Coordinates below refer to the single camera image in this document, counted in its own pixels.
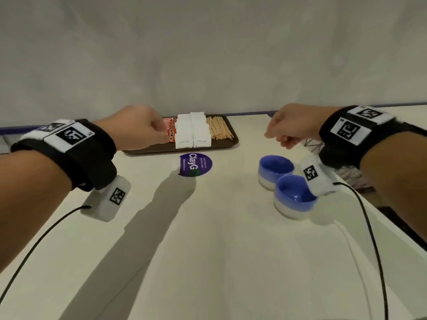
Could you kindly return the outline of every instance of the white wall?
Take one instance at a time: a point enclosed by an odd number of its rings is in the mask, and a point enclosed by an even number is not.
[[[1,0],[0,126],[427,100],[427,0]]]

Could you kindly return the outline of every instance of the white table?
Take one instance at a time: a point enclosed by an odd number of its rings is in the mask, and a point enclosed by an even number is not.
[[[298,163],[310,153],[265,139],[268,116],[229,119],[240,144],[204,152],[213,167],[200,177],[173,172],[178,154],[117,154],[132,189],[116,218],[76,213],[57,226],[15,280],[0,319],[382,319],[376,260],[353,194],[320,198],[310,220],[281,216],[258,184],[259,158]],[[73,191],[35,239],[86,196]],[[364,203],[390,319],[425,316],[427,254]],[[0,275],[0,289],[35,239]]]

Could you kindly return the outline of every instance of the black cable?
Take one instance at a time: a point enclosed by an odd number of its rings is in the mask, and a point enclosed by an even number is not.
[[[383,299],[384,299],[384,319],[389,320],[389,304],[387,301],[387,291],[386,291],[386,282],[384,280],[384,271],[383,271],[383,265],[381,263],[380,253],[378,252],[377,242],[374,237],[374,233],[372,231],[371,222],[369,221],[368,214],[366,213],[365,206],[363,205],[362,199],[360,198],[359,194],[356,192],[354,188],[349,186],[348,184],[341,183],[341,182],[334,182],[334,185],[344,185],[345,187],[349,188],[357,197],[359,200],[360,206],[362,207],[363,215],[365,216],[366,225],[368,226],[369,235],[371,236],[372,245],[374,246],[375,250],[375,256],[377,257],[378,262],[378,271],[380,273],[380,280],[381,280],[381,288],[383,290]]]
[[[0,304],[3,302],[4,297],[6,296],[7,291],[10,289],[13,281],[16,279],[16,276],[18,276],[19,271],[22,269],[22,267],[24,266],[25,262],[27,261],[28,257],[31,255],[31,253],[35,250],[35,248],[37,247],[37,245],[41,242],[41,240],[57,225],[59,224],[62,220],[64,220],[66,217],[68,217],[70,214],[80,210],[80,209],[90,209],[91,206],[79,206],[78,208],[75,208],[74,210],[68,212],[66,215],[64,215],[61,219],[59,219],[58,221],[56,221],[48,230],[46,230],[44,232],[43,235],[41,235],[41,237],[38,239],[38,241],[36,241],[36,243],[33,245],[33,247],[31,247],[31,249],[29,250],[29,252],[27,253],[27,255],[24,257],[24,259],[22,260],[21,264],[19,265],[18,269],[15,271],[15,274],[13,274],[12,278],[10,279],[9,283],[7,284],[5,290],[3,291],[2,295],[0,296]]]

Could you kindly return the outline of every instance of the circular sticker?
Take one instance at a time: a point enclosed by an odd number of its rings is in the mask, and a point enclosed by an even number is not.
[[[203,154],[190,153],[181,156],[179,175],[184,177],[196,177],[209,172],[212,168],[212,160]]]

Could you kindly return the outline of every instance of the hand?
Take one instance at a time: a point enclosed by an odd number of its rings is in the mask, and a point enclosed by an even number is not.
[[[291,103],[275,113],[267,131],[267,138],[274,138],[282,147],[291,149],[302,140],[313,138],[322,141],[319,136],[323,123],[340,107],[318,107]]]
[[[112,116],[95,121],[110,135],[117,150],[143,149],[169,141],[161,115],[147,105],[127,106]]]

